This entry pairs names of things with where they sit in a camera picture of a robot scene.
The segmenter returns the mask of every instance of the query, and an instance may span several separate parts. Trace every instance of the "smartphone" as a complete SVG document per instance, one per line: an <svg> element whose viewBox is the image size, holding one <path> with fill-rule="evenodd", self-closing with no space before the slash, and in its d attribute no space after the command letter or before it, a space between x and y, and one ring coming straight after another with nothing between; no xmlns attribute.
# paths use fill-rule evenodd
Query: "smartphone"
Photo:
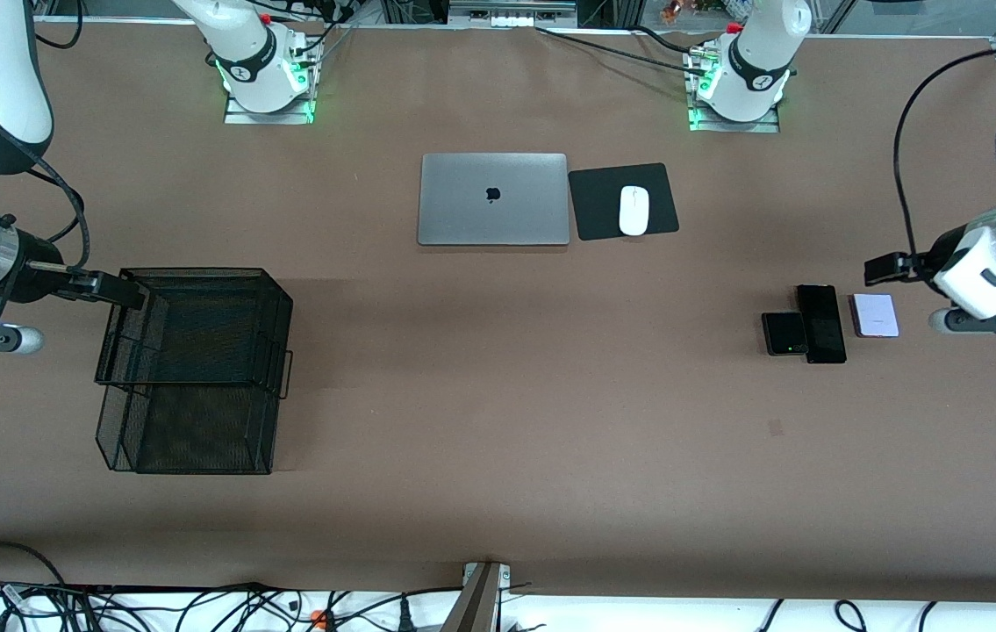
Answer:
<svg viewBox="0 0 996 632"><path fill-rule="evenodd" d="M802 356L806 352L806 327L801 313L764 313L763 337L771 356Z"/></svg>
<svg viewBox="0 0 996 632"><path fill-rule="evenodd" d="M806 362L843 364L845 334L837 307L837 289L832 285L799 285L798 308L806 323Z"/></svg>

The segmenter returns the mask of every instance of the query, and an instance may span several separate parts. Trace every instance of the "black mouse pad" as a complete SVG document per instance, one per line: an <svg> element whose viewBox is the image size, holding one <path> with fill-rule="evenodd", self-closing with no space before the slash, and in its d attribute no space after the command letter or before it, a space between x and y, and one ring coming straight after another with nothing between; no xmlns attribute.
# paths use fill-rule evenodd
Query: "black mouse pad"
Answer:
<svg viewBox="0 0 996 632"><path fill-rule="evenodd" d="M571 207L583 241L625 237L619 229L619 196L623 187L649 191L649 225L646 234L675 233L677 208L673 205L670 176L665 165L631 164L627 167L583 169L569 173Z"/></svg>

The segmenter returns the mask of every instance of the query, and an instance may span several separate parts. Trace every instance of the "brown table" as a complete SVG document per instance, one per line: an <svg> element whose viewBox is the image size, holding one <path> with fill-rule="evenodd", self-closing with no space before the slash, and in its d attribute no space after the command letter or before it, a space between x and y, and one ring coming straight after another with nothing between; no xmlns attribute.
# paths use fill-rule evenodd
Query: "brown table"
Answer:
<svg viewBox="0 0 996 632"><path fill-rule="evenodd" d="M758 323L795 284L861 291L863 260L903 248L899 109L983 45L810 39L783 132L727 135L687 131L677 73L527 29L361 31L326 64L316 123L292 128L221 124L192 27L89 25L41 71L91 264L281 280L278 472L109 472L107 307L21 305L10 319L49 340L0 355L0 537L84 583L394 589L498 557L543 592L996 600L996 337L931 332L943 303L916 285L885 288L901 339L846 325L843 367L768 357ZM995 129L990 61L914 112L922 243L996 205ZM420 157L440 151L663 162L681 232L419 248ZM24 176L1 177L0 212L36 233L68 220Z"/></svg>

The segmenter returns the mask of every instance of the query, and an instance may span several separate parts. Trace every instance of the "wire mesh basket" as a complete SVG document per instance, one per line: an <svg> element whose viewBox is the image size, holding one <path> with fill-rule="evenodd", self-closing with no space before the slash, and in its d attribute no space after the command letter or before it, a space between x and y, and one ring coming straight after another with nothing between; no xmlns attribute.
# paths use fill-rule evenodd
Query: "wire mesh basket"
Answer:
<svg viewBox="0 0 996 632"><path fill-rule="evenodd" d="M270 473L290 296L262 269L122 269L143 309L112 307L96 381L108 468Z"/></svg>

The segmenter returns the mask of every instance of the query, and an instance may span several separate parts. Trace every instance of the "laptop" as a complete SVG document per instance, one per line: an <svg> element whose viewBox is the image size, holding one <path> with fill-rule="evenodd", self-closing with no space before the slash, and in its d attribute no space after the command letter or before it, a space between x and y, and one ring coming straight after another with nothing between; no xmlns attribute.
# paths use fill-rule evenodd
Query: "laptop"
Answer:
<svg viewBox="0 0 996 632"><path fill-rule="evenodd" d="M564 154L426 154L418 240L426 247L569 243Z"/></svg>

